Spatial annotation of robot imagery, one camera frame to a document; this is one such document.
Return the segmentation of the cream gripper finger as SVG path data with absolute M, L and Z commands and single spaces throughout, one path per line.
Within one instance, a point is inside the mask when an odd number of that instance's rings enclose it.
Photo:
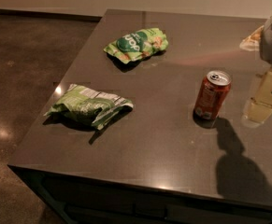
M 263 124 L 272 115 L 272 66 L 263 74 L 256 74 L 250 97 L 243 109 L 245 124 Z

